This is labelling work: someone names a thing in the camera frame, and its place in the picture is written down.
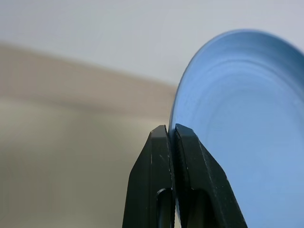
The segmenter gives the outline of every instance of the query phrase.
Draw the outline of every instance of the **blurred background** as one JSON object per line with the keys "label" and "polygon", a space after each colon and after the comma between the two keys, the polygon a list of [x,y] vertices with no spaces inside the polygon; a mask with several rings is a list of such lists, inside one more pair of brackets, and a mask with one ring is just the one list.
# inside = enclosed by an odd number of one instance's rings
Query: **blurred background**
{"label": "blurred background", "polygon": [[0,226],[121,227],[130,170],[196,51],[238,28],[303,50],[303,7],[1,0]]}

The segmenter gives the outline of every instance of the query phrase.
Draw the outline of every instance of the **blue plate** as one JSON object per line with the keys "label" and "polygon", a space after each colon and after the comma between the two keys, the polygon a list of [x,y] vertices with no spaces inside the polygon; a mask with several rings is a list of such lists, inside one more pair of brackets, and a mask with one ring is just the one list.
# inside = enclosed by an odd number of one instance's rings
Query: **blue plate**
{"label": "blue plate", "polygon": [[212,39],[180,81],[170,135],[175,124],[192,128],[222,166],[249,227],[304,227],[304,56],[296,48],[253,30]]}

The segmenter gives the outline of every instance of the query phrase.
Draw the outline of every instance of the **blue dish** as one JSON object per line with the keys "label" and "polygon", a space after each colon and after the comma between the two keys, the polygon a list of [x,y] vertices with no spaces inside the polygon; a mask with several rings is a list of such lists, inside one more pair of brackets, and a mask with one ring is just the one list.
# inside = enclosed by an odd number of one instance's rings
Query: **blue dish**
{"label": "blue dish", "polygon": [[254,30],[212,39],[180,81],[171,136],[175,124],[192,128],[222,166],[248,227],[304,227],[300,51]]}

